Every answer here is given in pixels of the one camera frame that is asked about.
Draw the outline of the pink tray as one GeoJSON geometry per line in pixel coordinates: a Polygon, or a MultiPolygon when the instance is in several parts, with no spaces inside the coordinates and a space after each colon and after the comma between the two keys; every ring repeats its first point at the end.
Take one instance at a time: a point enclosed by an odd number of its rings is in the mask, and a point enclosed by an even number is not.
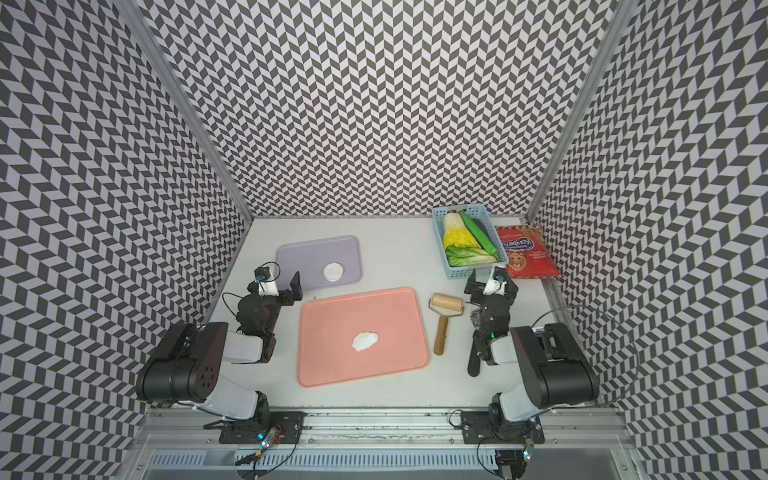
{"type": "Polygon", "coordinates": [[[411,288],[313,300],[301,309],[297,381],[303,387],[422,369],[429,360],[411,288]]]}

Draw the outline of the wooden dough roller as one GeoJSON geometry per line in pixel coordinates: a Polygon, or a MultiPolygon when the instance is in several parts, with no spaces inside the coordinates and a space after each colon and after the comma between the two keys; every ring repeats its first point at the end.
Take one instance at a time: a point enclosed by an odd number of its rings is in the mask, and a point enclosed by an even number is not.
{"type": "Polygon", "coordinates": [[[436,356],[442,356],[445,350],[449,321],[451,318],[463,314],[464,302],[458,297],[434,294],[429,301],[429,309],[439,315],[433,353],[436,356]]]}

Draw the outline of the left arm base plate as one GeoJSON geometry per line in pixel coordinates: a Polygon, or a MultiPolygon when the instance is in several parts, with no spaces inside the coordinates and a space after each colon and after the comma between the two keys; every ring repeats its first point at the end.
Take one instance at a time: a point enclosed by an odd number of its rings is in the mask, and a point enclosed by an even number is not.
{"type": "Polygon", "coordinates": [[[306,416],[304,411],[277,411],[268,420],[220,421],[216,426],[211,424],[210,428],[220,431],[221,444],[261,444],[274,430],[277,432],[275,440],[295,445],[301,437],[306,416]]]}

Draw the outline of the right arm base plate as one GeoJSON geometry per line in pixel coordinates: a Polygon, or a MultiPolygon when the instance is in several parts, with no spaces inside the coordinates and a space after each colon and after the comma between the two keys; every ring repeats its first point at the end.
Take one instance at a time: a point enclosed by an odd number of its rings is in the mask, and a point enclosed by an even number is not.
{"type": "Polygon", "coordinates": [[[519,444],[531,440],[535,445],[543,444],[545,436],[538,418],[523,422],[509,422],[491,418],[487,411],[462,411],[460,430],[465,444],[480,442],[519,444]]]}

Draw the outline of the white dough piece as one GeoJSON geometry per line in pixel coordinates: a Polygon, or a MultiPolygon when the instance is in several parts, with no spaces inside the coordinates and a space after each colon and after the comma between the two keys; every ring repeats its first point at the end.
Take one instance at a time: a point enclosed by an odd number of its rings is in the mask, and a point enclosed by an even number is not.
{"type": "Polygon", "coordinates": [[[362,352],[379,341],[379,334],[375,332],[361,332],[357,334],[352,340],[352,348],[356,352],[362,352]]]}

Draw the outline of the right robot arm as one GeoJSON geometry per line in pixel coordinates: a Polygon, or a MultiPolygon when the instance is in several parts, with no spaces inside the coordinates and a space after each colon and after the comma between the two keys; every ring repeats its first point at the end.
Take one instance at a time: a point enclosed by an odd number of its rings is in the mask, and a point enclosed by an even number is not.
{"type": "Polygon", "coordinates": [[[467,373],[478,376],[483,363],[511,365],[518,368],[521,378],[520,384],[492,397],[482,421],[464,414],[465,429],[478,427],[481,440],[524,440],[533,436],[541,414],[598,399],[598,377],[565,325],[510,325],[518,287],[506,269],[494,268],[485,281],[478,280],[473,271],[464,293],[473,306],[467,373]]]}

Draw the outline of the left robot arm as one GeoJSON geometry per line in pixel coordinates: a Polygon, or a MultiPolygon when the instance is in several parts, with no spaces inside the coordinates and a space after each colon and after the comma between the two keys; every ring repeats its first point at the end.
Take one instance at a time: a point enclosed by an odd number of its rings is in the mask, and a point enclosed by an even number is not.
{"type": "Polygon", "coordinates": [[[254,271],[248,294],[239,299],[235,319],[202,326],[177,323],[170,327],[140,370],[135,391],[148,403],[193,406],[220,418],[224,431],[244,428],[264,440],[277,429],[267,396],[248,390],[221,373],[224,363],[265,364],[273,356],[275,327],[282,308],[303,299],[298,271],[289,288],[279,290],[267,264],[254,271]]]}

